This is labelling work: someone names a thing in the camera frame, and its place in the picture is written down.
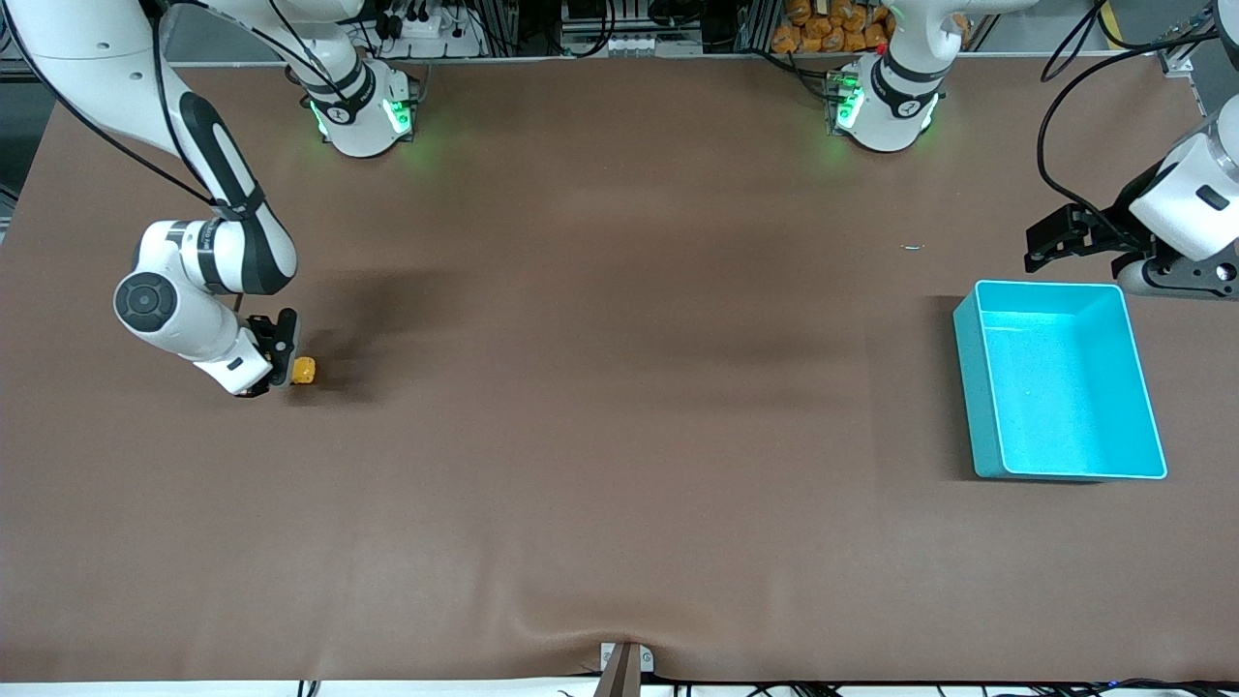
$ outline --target robot logo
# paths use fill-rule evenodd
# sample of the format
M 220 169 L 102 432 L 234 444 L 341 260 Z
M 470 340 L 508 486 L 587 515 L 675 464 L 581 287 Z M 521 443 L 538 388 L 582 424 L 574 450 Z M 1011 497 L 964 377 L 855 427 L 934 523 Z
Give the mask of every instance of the robot logo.
M 332 123 L 347 124 L 351 120 L 351 116 L 352 114 L 349 114 L 348 109 L 344 109 L 343 106 L 330 106 L 327 109 L 327 118 L 331 119 Z

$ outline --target metal bracket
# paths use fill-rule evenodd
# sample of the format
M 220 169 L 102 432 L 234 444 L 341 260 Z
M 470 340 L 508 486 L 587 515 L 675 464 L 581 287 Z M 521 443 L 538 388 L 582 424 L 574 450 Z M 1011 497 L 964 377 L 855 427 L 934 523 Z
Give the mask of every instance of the metal bracket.
M 1239 300 L 1239 254 L 1234 246 L 1227 246 L 1203 261 L 1193 261 L 1160 243 L 1157 254 L 1144 261 L 1141 272 L 1151 287 L 1173 290 L 1183 293 L 1214 297 L 1220 300 Z M 1127 262 L 1139 261 L 1139 254 L 1127 254 L 1114 260 L 1111 267 L 1115 276 Z
M 641 672 L 648 672 L 648 673 L 654 672 L 654 652 L 650 651 L 649 649 L 639 645 L 639 644 L 636 645 L 636 649 L 639 651 L 639 656 L 641 656 Z M 601 661 L 598 662 L 598 670 L 603 670 L 603 671 L 607 670 L 607 664 L 611 662 L 611 656 L 612 656 L 612 654 L 615 654 L 615 650 L 616 650 L 616 645 L 615 644 L 603 644 L 602 645 Z
M 1162 74 L 1166 77 L 1192 77 L 1192 58 L 1182 57 L 1175 59 L 1165 52 L 1157 53 L 1157 59 L 1162 63 Z
M 593 697 L 641 697 L 641 673 L 647 659 L 653 672 L 654 652 L 649 649 L 637 644 L 603 644 L 602 677 Z
M 1113 213 L 1114 208 L 1106 210 L 1108 217 L 1116 217 Z M 1151 253 L 1151 248 L 1136 239 L 1115 234 L 1077 203 L 1049 213 L 1025 234 L 1028 244 L 1028 253 L 1023 256 L 1026 272 L 1035 272 L 1064 256 L 1087 256 L 1099 251 L 1132 251 L 1147 256 Z
M 847 135 L 839 124 L 839 120 L 844 118 L 840 113 L 840 108 L 844 104 L 849 105 L 849 116 L 851 115 L 851 109 L 860 108 L 860 73 L 855 67 L 856 63 L 851 63 L 838 71 L 829 71 L 826 79 L 821 83 L 824 88 L 823 93 L 831 97 L 824 104 L 826 110 L 826 132 L 830 135 Z

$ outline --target brown tabletop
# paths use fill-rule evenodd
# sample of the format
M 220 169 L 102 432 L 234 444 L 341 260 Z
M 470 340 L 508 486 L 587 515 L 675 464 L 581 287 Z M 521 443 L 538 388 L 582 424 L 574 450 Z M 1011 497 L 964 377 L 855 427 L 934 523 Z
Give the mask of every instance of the brown tabletop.
M 1130 298 L 1166 482 L 971 474 L 950 311 L 1063 202 L 1040 67 L 960 61 L 892 156 L 757 61 L 442 67 L 364 161 L 278 71 L 192 72 L 300 249 L 245 310 L 300 308 L 321 384 L 255 401 L 115 319 L 145 225 L 207 213 L 57 113 L 0 253 L 0 677 L 514 677 L 632 639 L 693 680 L 1239 678 L 1234 305 Z M 1099 202 L 1198 120 L 1152 59 L 1062 116 Z

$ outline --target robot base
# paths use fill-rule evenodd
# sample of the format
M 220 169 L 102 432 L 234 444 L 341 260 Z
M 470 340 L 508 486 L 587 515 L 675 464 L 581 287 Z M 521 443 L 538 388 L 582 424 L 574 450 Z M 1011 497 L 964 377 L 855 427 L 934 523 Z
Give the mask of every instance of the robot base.
M 840 88 L 843 99 L 826 104 L 826 118 L 834 132 L 846 134 L 877 152 L 896 152 L 916 142 L 917 136 L 929 128 L 938 97 L 913 118 L 896 116 L 876 97 L 872 74 L 878 59 L 876 53 L 870 53 L 861 57 L 855 68 L 845 68 L 845 73 L 855 78 L 855 85 Z
M 400 141 L 413 141 L 413 126 L 421 100 L 419 83 L 403 71 L 368 59 L 378 80 L 375 95 L 357 113 L 352 124 L 337 125 L 313 108 L 323 142 L 349 157 L 374 157 Z

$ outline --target turquoise plastic tray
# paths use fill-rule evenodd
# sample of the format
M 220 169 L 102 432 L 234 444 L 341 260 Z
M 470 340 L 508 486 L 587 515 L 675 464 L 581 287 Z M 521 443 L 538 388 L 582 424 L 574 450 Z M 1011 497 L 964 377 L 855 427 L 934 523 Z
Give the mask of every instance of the turquoise plastic tray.
M 1166 477 L 1116 285 L 981 280 L 955 308 L 955 338 L 980 477 Z

